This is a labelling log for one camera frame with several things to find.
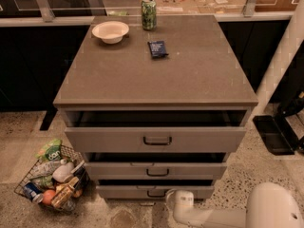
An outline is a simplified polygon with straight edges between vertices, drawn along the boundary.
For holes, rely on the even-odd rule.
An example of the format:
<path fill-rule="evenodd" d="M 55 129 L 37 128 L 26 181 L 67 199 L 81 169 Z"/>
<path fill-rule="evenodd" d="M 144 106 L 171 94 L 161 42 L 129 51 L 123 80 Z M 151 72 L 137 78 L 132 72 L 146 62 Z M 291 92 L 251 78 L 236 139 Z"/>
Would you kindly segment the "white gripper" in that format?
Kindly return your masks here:
<path fill-rule="evenodd" d="M 190 224 L 190 211 L 194 208 L 194 195 L 187 190 L 170 189 L 165 202 L 172 210 L 173 219 L 181 224 Z"/>

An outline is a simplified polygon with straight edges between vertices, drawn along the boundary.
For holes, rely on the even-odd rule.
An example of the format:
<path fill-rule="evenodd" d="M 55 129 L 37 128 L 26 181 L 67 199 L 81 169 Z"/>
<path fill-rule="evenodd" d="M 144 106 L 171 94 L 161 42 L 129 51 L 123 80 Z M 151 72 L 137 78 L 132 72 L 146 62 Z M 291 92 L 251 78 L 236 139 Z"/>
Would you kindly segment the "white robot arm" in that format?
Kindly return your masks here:
<path fill-rule="evenodd" d="M 304 228 L 294 197 L 272 182 L 254 187 L 245 210 L 196 208 L 194 194 L 188 190 L 171 189 L 165 201 L 173 219 L 190 228 Z"/>

